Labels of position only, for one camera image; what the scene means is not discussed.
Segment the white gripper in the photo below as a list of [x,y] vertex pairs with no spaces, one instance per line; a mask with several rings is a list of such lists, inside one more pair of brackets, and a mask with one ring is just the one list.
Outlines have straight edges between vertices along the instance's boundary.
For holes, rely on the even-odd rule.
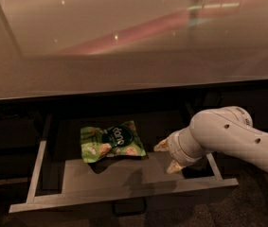
[[170,152],[174,159],[167,168],[168,174],[174,174],[185,166],[192,166],[208,154],[192,136],[190,128],[173,132],[167,139],[163,139],[153,147],[155,152]]

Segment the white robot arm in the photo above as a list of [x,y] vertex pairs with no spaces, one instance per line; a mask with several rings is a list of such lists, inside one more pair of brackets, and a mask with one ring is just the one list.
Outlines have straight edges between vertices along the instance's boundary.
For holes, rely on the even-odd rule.
[[250,114],[238,106],[198,112],[187,127],[173,132],[153,149],[170,154],[169,174],[215,151],[268,172],[268,132],[255,129]]

